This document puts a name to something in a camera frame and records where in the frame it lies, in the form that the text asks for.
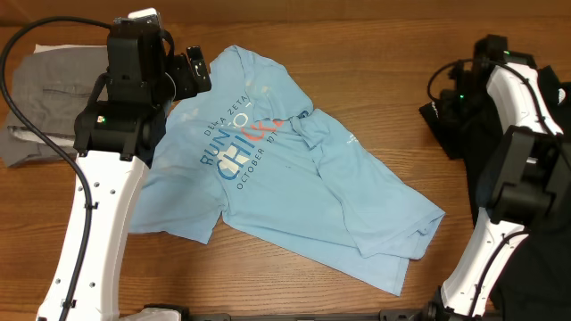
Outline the light blue printed t-shirt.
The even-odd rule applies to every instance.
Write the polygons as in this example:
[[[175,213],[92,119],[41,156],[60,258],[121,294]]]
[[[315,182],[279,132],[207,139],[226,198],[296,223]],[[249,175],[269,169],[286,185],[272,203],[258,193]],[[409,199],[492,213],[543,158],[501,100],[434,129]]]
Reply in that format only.
[[[286,68],[232,45],[178,104],[130,226],[207,243],[218,221],[391,294],[443,211],[405,185]]]

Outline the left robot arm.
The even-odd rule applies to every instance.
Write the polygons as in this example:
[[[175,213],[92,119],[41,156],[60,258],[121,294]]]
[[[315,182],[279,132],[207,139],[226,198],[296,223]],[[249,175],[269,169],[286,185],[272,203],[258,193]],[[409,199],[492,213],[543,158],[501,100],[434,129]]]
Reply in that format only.
[[[211,89],[200,48],[176,54],[152,10],[116,19],[107,55],[107,71],[75,120],[83,175],[39,320],[119,319],[128,227],[171,105]]]

